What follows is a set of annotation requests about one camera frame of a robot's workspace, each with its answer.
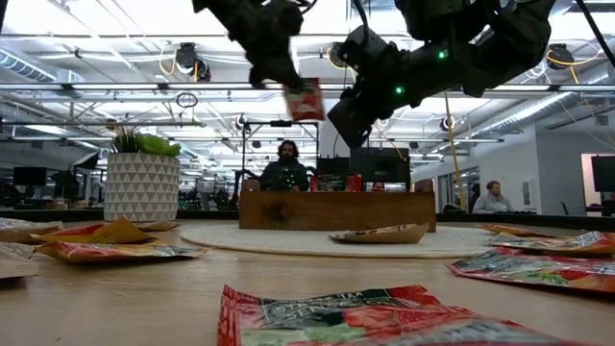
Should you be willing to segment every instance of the wooden table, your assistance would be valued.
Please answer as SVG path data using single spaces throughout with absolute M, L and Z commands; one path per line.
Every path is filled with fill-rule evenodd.
M 186 221 L 183 228 L 204 222 L 213 221 Z M 175 231 L 154 235 L 194 246 Z M 35 261 L 39 276 L 0 285 L 3 346 L 213 346 L 223 284 L 272 298 L 422 284 L 443 304 L 554 336 L 613 342 L 613 301 L 458 278 L 442 265 L 450 259 L 335 259 L 213 250 L 195 260 L 122 267 L 71 266 L 43 255 Z

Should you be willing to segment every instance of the white rug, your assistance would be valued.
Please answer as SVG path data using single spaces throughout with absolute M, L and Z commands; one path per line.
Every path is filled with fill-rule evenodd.
M 184 240 L 221 249 L 269 254 L 446 259 L 481 254 L 490 249 L 484 241 L 493 236 L 481 229 L 438 226 L 418 244 L 342 244 L 328 235 L 344 232 L 240 230 L 238 224 L 200 226 L 181 231 Z

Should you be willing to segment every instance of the seated man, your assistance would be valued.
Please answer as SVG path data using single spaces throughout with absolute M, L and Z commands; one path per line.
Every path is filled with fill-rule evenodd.
M 472 213 L 512 212 L 515 209 L 510 201 L 500 192 L 500 183 L 491 181 L 487 184 L 486 196 L 481 196 L 474 205 Z
M 285 140 L 278 147 L 277 161 L 265 167 L 258 179 L 262 190 L 307 191 L 309 188 L 306 168 L 297 161 L 299 151 L 292 140 Z

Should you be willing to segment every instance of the potted plant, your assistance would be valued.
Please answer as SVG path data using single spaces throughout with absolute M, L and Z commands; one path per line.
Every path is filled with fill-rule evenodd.
M 115 132 L 105 188 L 105 220 L 126 216 L 134 222 L 174 220 L 180 184 L 180 145 L 139 134 L 136 127 Z

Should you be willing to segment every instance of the wooden crate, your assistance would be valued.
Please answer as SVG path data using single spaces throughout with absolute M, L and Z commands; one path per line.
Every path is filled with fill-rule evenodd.
M 289 231 L 364 231 L 400 224 L 430 224 L 433 193 L 244 192 L 239 228 Z

